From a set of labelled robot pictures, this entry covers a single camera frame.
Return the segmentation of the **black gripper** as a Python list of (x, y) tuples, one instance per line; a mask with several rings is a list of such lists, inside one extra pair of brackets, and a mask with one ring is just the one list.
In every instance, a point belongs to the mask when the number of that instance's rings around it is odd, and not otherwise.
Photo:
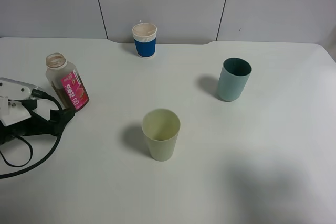
[(8, 114), (1, 114), (1, 145), (18, 136), (50, 134), (61, 136), (75, 116), (75, 110), (50, 110), (50, 120), (34, 112), (37, 100), (8, 102)]

